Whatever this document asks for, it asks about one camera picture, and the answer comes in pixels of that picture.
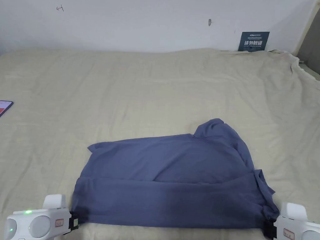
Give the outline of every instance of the dark blue sign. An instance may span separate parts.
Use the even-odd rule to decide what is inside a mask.
[[[270,32],[242,32],[238,51],[264,51]]]

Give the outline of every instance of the blue t-shirt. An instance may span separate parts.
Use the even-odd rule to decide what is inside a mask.
[[[262,228],[279,216],[262,170],[220,119],[196,132],[101,142],[77,180],[80,222],[175,228]]]

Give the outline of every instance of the wrinkled sheet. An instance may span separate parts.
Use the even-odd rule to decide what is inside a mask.
[[[0,57],[0,223],[66,194],[103,141],[232,126],[280,207],[320,222],[320,82],[283,52],[173,53],[22,50]],[[260,230],[84,224],[61,239],[264,239]]]

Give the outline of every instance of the wall mark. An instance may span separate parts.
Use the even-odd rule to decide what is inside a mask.
[[[62,5],[61,5],[61,7],[60,7],[60,8],[58,8],[58,7],[57,7],[57,10],[58,10],[58,11],[60,11],[60,9],[61,9],[61,8],[62,8]],[[62,8],[62,11],[64,11],[64,10],[63,10],[63,8]]]

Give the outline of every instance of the phone screen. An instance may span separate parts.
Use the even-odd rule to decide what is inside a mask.
[[[0,116],[12,106],[11,101],[0,101]]]

